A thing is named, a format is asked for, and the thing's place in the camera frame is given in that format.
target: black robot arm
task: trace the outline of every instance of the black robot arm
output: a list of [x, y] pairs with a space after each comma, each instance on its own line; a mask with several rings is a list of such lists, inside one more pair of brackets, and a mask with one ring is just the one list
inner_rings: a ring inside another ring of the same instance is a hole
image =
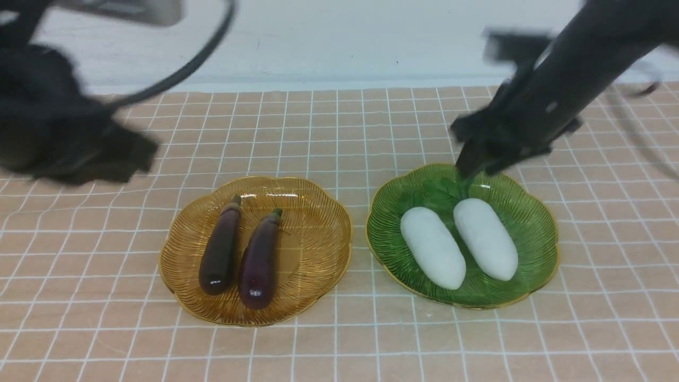
[[679, 1], [589, 0], [556, 37], [492, 31], [488, 54], [515, 75], [490, 104], [450, 126], [463, 177], [493, 176], [581, 125], [579, 113], [622, 73], [666, 44], [679, 48]]
[[[176, 8], [178, 1], [147, 0], [149, 7], [139, 20], [165, 25], [160, 21], [170, 19], [160, 16], [175, 14], [170, 8]], [[95, 180], [128, 183], [135, 173], [150, 172], [160, 142], [124, 126], [114, 115], [124, 107], [162, 94], [192, 75], [227, 35], [237, 2], [224, 0], [221, 24], [184, 67], [146, 89], [110, 103], [84, 94], [64, 54], [32, 43], [45, 11], [55, 3], [64, 1], [0, 0], [0, 16], [14, 16], [0, 19], [0, 168], [67, 186]], [[72, 1], [65, 3], [75, 7]], [[95, 5], [99, 3], [75, 8], [96, 10], [98, 14], [100, 10]], [[121, 14], [109, 16], [126, 18]]]

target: purple eggplant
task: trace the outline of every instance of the purple eggplant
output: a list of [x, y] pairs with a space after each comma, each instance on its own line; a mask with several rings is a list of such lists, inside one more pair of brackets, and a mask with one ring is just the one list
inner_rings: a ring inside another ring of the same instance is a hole
[[203, 292], [210, 296], [226, 292], [233, 282], [240, 214], [240, 196], [235, 195], [222, 210], [205, 247], [198, 283]]
[[269, 306], [276, 291], [276, 242], [282, 209], [275, 209], [257, 225], [240, 263], [238, 293], [253, 310]]

